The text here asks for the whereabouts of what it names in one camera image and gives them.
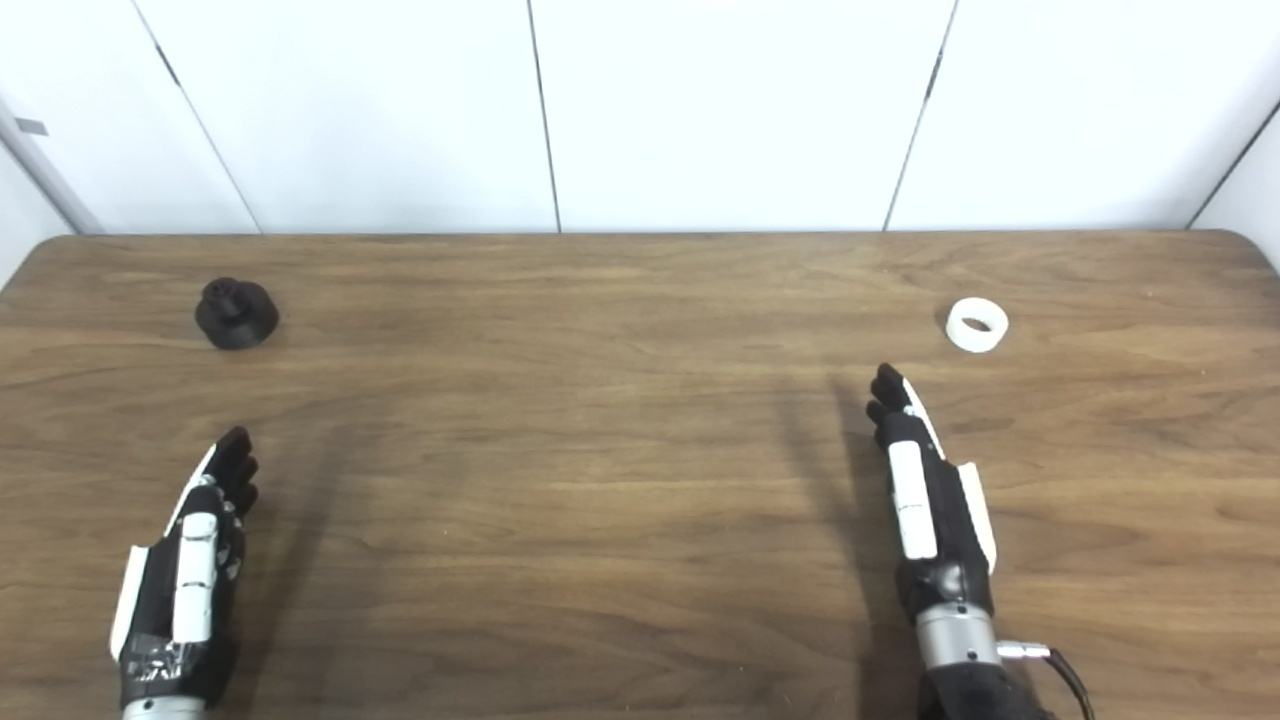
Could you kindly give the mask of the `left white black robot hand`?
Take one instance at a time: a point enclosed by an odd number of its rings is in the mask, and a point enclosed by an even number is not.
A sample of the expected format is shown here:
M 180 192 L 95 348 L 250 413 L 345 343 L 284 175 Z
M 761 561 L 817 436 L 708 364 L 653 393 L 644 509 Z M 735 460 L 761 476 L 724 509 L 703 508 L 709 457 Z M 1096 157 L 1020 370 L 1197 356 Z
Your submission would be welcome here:
M 259 498 L 250 432 L 232 427 L 189 475 L 151 546 L 133 546 L 111 621 L 123 719 L 206 719 L 236 669 L 232 628 Z

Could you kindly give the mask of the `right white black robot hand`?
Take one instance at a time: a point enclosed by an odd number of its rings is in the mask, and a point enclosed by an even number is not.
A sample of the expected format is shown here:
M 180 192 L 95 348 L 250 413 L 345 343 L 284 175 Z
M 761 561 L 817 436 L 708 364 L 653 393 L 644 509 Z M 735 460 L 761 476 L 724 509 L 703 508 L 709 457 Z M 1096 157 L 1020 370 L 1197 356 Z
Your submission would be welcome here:
M 902 548 L 893 583 L 906 619 L 916 624 L 942 605 L 995 615 L 995 536 L 975 465 L 948 459 L 919 393 L 899 369 L 878 365 L 870 393 L 867 415 L 890 466 Z

